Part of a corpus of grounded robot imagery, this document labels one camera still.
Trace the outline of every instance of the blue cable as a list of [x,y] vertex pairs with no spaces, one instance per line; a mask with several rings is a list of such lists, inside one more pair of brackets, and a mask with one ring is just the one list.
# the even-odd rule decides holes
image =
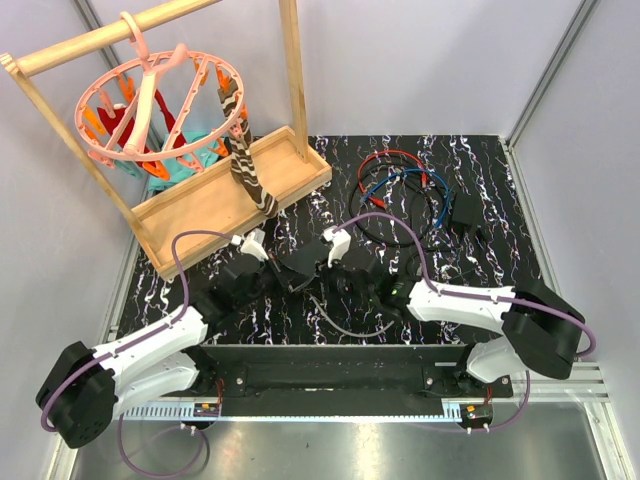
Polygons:
[[365,193],[365,195],[362,197],[361,202],[365,203],[367,201],[367,199],[371,195],[373,195],[375,193],[376,190],[378,190],[380,187],[382,187],[389,180],[393,180],[394,178],[400,177],[400,176],[406,176],[407,173],[426,173],[430,177],[433,177],[433,178],[439,180],[440,183],[442,184],[442,186],[444,187],[444,190],[445,190],[444,208],[442,209],[442,213],[440,214],[440,217],[438,218],[438,221],[436,222],[436,225],[435,225],[435,228],[439,228],[440,226],[442,226],[442,222],[444,222],[444,217],[447,214],[447,211],[449,210],[449,200],[450,200],[450,192],[451,191],[449,190],[449,186],[447,185],[447,182],[445,182],[442,179],[442,177],[440,177],[440,175],[438,175],[437,173],[434,173],[434,172],[430,172],[429,170],[424,170],[422,168],[407,168],[407,169],[403,170],[400,173],[393,173],[393,174],[389,175],[387,178],[385,178],[384,180],[382,180],[380,183],[378,183],[375,187],[373,187],[367,193]]

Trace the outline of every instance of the wooden rod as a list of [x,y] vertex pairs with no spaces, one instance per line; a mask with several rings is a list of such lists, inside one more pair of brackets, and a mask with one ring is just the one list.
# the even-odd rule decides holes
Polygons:
[[[140,30],[144,32],[219,1],[220,0],[172,0],[133,15],[133,19],[140,27]],[[124,20],[118,20],[110,25],[105,25],[104,27],[26,55],[15,62],[25,76],[32,77],[33,75],[82,57],[87,53],[95,52],[96,50],[125,40],[130,36],[131,30],[127,26],[127,23]]]
[[280,0],[280,21],[284,38],[284,53],[287,58],[287,76],[289,77],[289,96],[293,112],[293,129],[296,132],[296,149],[300,158],[306,163],[309,161],[309,138],[296,0]]
[[31,100],[36,108],[40,110],[42,116],[51,124],[56,133],[60,138],[62,138],[67,147],[71,149],[78,160],[80,160],[89,174],[91,174],[95,181],[98,182],[98,185],[102,187],[107,196],[113,201],[113,203],[115,203],[118,210],[120,210],[122,215],[124,215],[124,218],[129,222],[129,225],[131,225],[131,229],[138,237],[138,240],[140,240],[140,243],[153,245],[147,230],[144,228],[138,217],[136,217],[126,202],[118,192],[116,192],[113,185],[111,185],[102,171],[96,166],[95,162],[89,158],[86,150],[82,145],[80,145],[73,133],[71,133],[66,124],[60,119],[51,105],[49,105],[47,100],[42,96],[31,79],[20,71],[20,67],[16,64],[11,55],[5,53],[0,56],[0,63],[2,63],[2,66],[7,70],[7,72],[9,72],[24,94],[29,97],[29,100]]

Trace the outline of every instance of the wooden rack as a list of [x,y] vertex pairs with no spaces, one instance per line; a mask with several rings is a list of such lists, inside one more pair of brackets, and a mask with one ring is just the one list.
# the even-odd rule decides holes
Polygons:
[[[219,1],[173,0],[133,17],[140,29],[146,31]],[[296,0],[279,2],[293,130],[282,127],[254,142],[251,151],[261,184],[276,197],[281,208],[286,208],[328,182],[331,167],[308,145]],[[233,181],[229,161],[219,161],[204,172],[130,208],[30,79],[130,36],[127,23],[119,20],[19,59],[4,54],[0,56],[0,62],[111,198],[159,274],[170,279],[177,273],[170,252],[176,234],[193,229],[244,234],[265,220],[243,187]],[[185,237],[178,244],[178,256],[187,268],[226,243],[213,237]]]

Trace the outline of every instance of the reflective metal surface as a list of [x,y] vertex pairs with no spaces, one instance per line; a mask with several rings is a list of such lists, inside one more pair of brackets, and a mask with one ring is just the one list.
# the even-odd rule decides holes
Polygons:
[[[496,409],[496,422],[501,422],[513,414],[515,406]],[[125,423],[127,450],[137,450],[167,426]],[[530,405],[513,427],[489,435],[436,433],[402,424],[224,422],[206,433],[211,458],[184,478],[605,478],[585,413],[576,404]],[[185,465],[195,451],[196,440],[178,431],[148,445],[132,460],[155,473],[168,473]],[[79,452],[72,478],[140,478],[119,459],[115,424]]]

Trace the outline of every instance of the cable connector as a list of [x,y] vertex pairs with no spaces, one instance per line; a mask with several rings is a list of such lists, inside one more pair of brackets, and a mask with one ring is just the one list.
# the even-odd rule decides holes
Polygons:
[[267,255],[267,251],[262,246],[262,242],[264,241],[264,232],[259,228],[249,232],[247,237],[242,242],[242,246],[240,247],[240,251],[242,253],[246,253],[247,255],[252,255],[256,257],[261,262],[266,262],[269,260],[269,256]]
[[329,251],[329,258],[327,264],[329,268],[336,260],[341,260],[345,253],[349,251],[351,245],[351,235],[344,230],[335,231],[335,227],[329,227],[322,232],[322,238],[327,243],[331,243],[331,250]]

